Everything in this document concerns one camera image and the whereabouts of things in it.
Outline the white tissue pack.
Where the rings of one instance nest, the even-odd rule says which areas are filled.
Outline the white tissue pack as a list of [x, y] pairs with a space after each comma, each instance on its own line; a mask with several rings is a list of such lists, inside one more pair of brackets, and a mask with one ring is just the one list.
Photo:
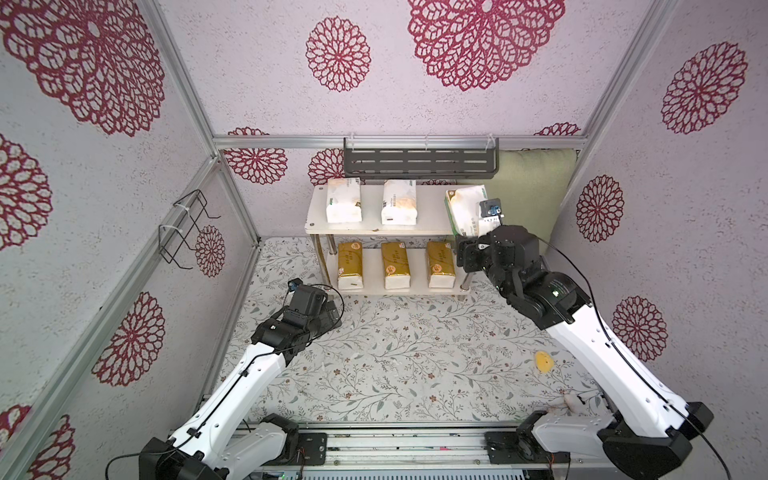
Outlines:
[[359, 178], [327, 181], [326, 219], [329, 224], [362, 221], [361, 183]]
[[415, 226], [418, 218], [417, 185], [414, 180], [391, 179], [383, 186], [383, 225]]
[[489, 220], [480, 216], [480, 203], [487, 200], [484, 185], [472, 185], [445, 192], [445, 207], [456, 236], [479, 237], [491, 229]]

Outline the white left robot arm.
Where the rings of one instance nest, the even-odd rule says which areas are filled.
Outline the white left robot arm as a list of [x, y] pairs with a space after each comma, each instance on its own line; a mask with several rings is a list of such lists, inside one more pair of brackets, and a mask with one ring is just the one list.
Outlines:
[[138, 455], [142, 479], [246, 479], [265, 464], [301, 464], [297, 423], [264, 417], [233, 436], [255, 402], [314, 341], [341, 324], [345, 302], [326, 284], [290, 281], [290, 301], [260, 323], [233, 370], [168, 439], [153, 438]]

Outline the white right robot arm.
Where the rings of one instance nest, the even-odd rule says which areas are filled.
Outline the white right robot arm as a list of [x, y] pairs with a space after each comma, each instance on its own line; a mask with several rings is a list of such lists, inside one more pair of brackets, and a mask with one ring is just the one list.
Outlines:
[[714, 419], [702, 402], [667, 388], [602, 320], [593, 294], [551, 271], [540, 240], [501, 225], [479, 237], [459, 235], [457, 260], [482, 272], [499, 295], [582, 364], [606, 394], [608, 414], [568, 419], [539, 410], [517, 428], [521, 455], [581, 454], [609, 460], [631, 479], [660, 479], [679, 468]]

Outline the gold tissue pack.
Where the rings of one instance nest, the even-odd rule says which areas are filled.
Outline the gold tissue pack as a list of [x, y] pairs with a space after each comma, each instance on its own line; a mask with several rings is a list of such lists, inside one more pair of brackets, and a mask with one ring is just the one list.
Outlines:
[[384, 288], [406, 290], [411, 287], [411, 271], [407, 249], [403, 242], [386, 242], [381, 245]]
[[338, 246], [337, 282], [339, 290], [361, 290], [363, 279], [363, 247], [359, 241]]
[[456, 283], [456, 271], [451, 244], [430, 241], [426, 246], [427, 280], [432, 289], [452, 289]]

